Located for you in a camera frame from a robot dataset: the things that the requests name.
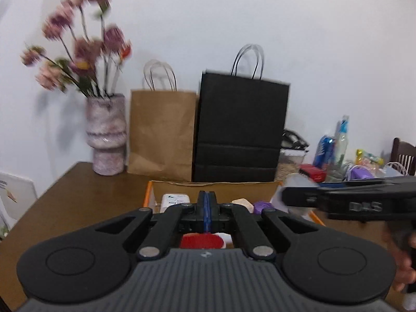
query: wall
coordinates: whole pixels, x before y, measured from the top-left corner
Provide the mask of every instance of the wall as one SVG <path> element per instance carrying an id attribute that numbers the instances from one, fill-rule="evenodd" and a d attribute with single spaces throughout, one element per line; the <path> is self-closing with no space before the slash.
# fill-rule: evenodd
<path id="1" fill-rule="evenodd" d="M 0 0 L 0 169 L 33 179 L 38 195 L 91 158 L 82 96 L 42 90 L 36 68 L 19 61 L 25 42 L 64 53 L 40 31 L 58 3 Z M 291 83 L 286 127 L 311 143 L 309 160 L 345 113 L 351 156 L 388 154 L 396 136 L 416 143 L 416 0 L 113 0 L 108 22 L 134 45 L 119 83 L 127 96 L 149 59 L 169 62 L 179 87 L 197 90 L 203 70 L 228 71 L 240 47 L 259 43 L 264 76 Z"/>

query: bag handle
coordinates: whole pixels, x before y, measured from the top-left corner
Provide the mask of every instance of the bag handle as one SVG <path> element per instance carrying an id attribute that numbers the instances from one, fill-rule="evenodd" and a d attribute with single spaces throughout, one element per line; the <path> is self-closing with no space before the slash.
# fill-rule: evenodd
<path id="1" fill-rule="evenodd" d="M 153 69 L 158 68 L 158 67 L 162 67 L 165 70 L 166 76 L 168 77 L 168 80 L 169 80 L 169 84 L 171 85 L 171 90 L 177 91 L 176 76 L 175 76 L 175 73 L 173 72 L 172 67 L 166 62 L 161 62 L 158 60 L 150 60 L 143 67 L 144 79 L 146 80 L 146 83 L 149 86 L 150 90 L 153 90 L 153 91 L 156 90 L 155 84 L 153 81 Z"/>
<path id="2" fill-rule="evenodd" d="M 231 75 L 234 73 L 234 69 L 235 69 L 236 71 L 234 73 L 234 76 L 237 76 L 238 63 L 240 62 L 240 59 L 244 56 L 244 54 L 250 50 L 253 50 L 257 57 L 256 67 L 254 69 L 254 73 L 251 79 L 254 79 L 254 76 L 256 75 L 256 71 L 260 63 L 259 58 L 261 59 L 261 70 L 260 70 L 259 79 L 261 79 L 261 77 L 263 76 L 263 68 L 264 68 L 264 51 L 263 51 L 263 48 L 258 44 L 247 44 L 240 49 L 240 51 L 238 52 L 236 56 L 236 59 L 234 60 L 234 64 L 232 65 Z"/>

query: brown table top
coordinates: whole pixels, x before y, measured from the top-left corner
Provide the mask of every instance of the brown table top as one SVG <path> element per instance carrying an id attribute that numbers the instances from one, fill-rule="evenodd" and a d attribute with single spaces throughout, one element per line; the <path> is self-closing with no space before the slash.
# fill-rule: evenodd
<path id="1" fill-rule="evenodd" d="M 143 204 L 148 178 L 122 173 L 105 177 L 91 163 L 77 163 L 25 213 L 0 243 L 0 296 L 11 310 L 26 301 L 16 276 L 22 253 L 40 241 L 132 211 Z M 381 222 L 331 221 L 327 226 L 382 244 Z M 400 306 L 401 295 L 390 292 L 387 301 Z"/>

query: open box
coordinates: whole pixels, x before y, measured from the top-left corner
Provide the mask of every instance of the open box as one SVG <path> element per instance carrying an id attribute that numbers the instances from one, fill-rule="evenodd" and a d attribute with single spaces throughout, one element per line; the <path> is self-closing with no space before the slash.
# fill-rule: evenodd
<path id="1" fill-rule="evenodd" d="M 265 183 L 177 183 L 151 180 L 147 185 L 146 197 L 143 206 L 150 207 L 154 213 L 159 213 L 162 196 L 165 193 L 186 194 L 191 203 L 196 203 L 200 191 L 214 191 L 218 203 L 230 203 L 235 199 L 245 198 L 250 203 L 265 201 L 287 212 L 287 207 L 278 200 L 278 191 L 281 182 Z M 305 219 L 317 224 L 324 223 L 310 211 Z"/>

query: transparent container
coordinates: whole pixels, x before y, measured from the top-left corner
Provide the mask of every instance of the transparent container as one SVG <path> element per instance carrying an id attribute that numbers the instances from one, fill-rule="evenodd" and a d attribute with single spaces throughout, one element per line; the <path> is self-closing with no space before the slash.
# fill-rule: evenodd
<path id="1" fill-rule="evenodd" d="M 291 173 L 298 173 L 308 150 L 280 149 L 275 180 L 284 182 Z"/>

